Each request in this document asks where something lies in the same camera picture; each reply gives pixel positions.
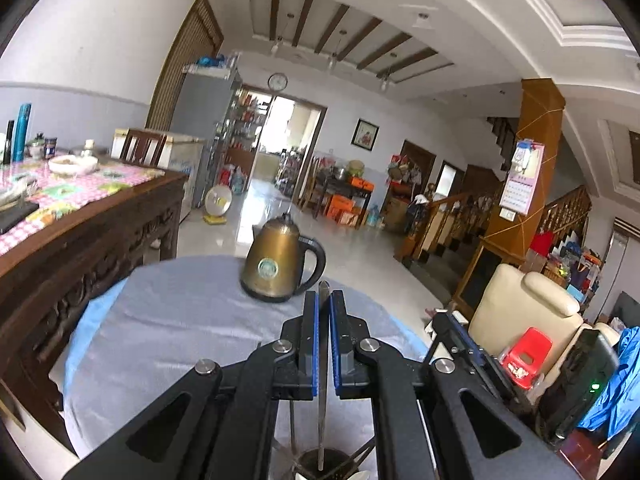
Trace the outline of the dark metal chopstick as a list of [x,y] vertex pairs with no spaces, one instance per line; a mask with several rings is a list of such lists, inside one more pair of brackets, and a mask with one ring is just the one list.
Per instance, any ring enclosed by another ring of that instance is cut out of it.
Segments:
[[323,460],[324,433],[326,432],[326,404],[328,404],[329,350],[330,350],[330,284],[319,283],[319,390],[318,390],[318,450]]
[[369,457],[374,451],[376,445],[376,437],[372,437],[360,448],[357,448],[355,452],[349,456],[342,457],[338,462],[331,479],[349,479],[359,471],[362,463]]
[[288,401],[288,426],[290,427],[290,447],[294,457],[297,455],[296,444],[296,426],[295,426],[295,402],[293,400]]

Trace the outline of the dark metal utensil holder cup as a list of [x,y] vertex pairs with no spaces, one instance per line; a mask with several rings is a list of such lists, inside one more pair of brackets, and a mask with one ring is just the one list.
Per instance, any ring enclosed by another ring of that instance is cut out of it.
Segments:
[[293,479],[349,479],[359,471],[356,460],[335,448],[326,448],[323,460],[319,450],[303,452],[293,469]]

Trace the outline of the red plastic child chair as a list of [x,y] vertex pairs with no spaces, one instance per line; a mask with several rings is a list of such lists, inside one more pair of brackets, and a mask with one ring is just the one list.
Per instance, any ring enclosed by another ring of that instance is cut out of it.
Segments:
[[541,367],[552,348],[551,339],[536,327],[529,327],[518,341],[499,358],[502,368],[515,385],[530,390],[541,374]]

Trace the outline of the gold electric kettle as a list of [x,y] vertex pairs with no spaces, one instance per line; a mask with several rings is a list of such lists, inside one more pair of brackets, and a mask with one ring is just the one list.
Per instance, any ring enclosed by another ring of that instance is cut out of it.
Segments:
[[314,238],[299,231],[285,211],[269,219],[254,235],[240,283],[250,296],[285,302],[316,284],[326,268],[326,252]]

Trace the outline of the cream leather sofa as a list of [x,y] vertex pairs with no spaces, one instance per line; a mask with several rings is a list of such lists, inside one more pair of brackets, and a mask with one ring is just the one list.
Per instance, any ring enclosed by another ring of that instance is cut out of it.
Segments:
[[558,377],[567,353],[584,330],[598,330],[612,346],[620,341],[614,328],[586,323],[577,300],[550,278],[501,263],[471,318],[469,335],[486,352],[498,356],[531,327],[552,341],[541,367],[548,385]]

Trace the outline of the dark wooden side table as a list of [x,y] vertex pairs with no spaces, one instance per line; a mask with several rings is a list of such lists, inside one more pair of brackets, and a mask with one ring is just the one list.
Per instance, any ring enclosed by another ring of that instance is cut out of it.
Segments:
[[355,179],[356,183],[350,180],[340,180],[328,174],[319,174],[316,182],[320,191],[316,206],[314,206],[314,218],[318,217],[321,211],[329,211],[336,207],[333,203],[335,196],[342,196],[345,200],[363,200],[363,204],[357,211],[355,228],[359,229],[363,225],[370,200],[375,189],[372,182],[360,178]]

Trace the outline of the wooden stair railing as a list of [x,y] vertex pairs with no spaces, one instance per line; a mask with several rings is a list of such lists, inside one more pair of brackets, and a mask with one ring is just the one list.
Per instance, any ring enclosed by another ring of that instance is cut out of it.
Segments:
[[431,255],[457,249],[483,235],[499,200],[499,191],[460,193],[414,206],[407,234],[395,249],[394,258],[410,266]]

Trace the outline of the small white floor fan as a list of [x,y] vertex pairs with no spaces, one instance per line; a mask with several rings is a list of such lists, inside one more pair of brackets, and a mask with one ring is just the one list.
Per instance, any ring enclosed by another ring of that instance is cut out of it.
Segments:
[[233,194],[227,185],[213,186],[205,195],[203,220],[210,226],[225,224],[232,200]]

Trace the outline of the carved dark wooden sideboard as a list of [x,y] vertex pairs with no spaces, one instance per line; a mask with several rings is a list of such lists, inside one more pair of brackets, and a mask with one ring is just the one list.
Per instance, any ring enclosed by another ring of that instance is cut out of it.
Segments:
[[46,226],[1,257],[1,385],[64,448],[63,396],[49,377],[90,300],[142,266],[153,243],[177,255],[183,187],[166,170]]

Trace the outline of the grey refrigerator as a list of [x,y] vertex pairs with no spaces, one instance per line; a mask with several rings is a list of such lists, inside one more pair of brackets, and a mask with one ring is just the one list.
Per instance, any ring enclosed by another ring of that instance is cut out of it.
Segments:
[[186,175],[180,218],[202,206],[224,162],[242,81],[237,70],[196,64],[182,69],[183,84],[168,136],[168,168]]

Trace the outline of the teal thermos bottle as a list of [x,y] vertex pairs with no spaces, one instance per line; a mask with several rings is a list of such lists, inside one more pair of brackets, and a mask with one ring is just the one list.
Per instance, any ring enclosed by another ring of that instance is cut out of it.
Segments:
[[24,160],[26,136],[32,104],[24,103],[18,111],[13,135],[12,162]]

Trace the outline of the framed wall picture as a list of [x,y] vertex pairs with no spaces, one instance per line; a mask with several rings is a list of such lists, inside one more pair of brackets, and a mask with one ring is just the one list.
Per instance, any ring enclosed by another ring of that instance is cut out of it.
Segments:
[[372,124],[372,122],[359,119],[350,143],[357,148],[363,148],[370,152],[373,150],[376,138],[378,137],[378,130],[380,130],[379,126]]

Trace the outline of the wall calendar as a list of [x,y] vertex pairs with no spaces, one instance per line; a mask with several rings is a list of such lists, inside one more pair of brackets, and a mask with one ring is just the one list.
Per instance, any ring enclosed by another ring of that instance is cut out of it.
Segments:
[[500,197],[501,208],[528,214],[543,160],[544,144],[532,140],[518,141]]

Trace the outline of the round wall clock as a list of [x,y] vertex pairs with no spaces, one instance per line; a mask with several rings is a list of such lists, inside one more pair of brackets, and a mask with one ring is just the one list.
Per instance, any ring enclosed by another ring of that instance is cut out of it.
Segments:
[[288,86],[288,77],[284,73],[273,73],[267,80],[268,88],[272,92],[282,92]]

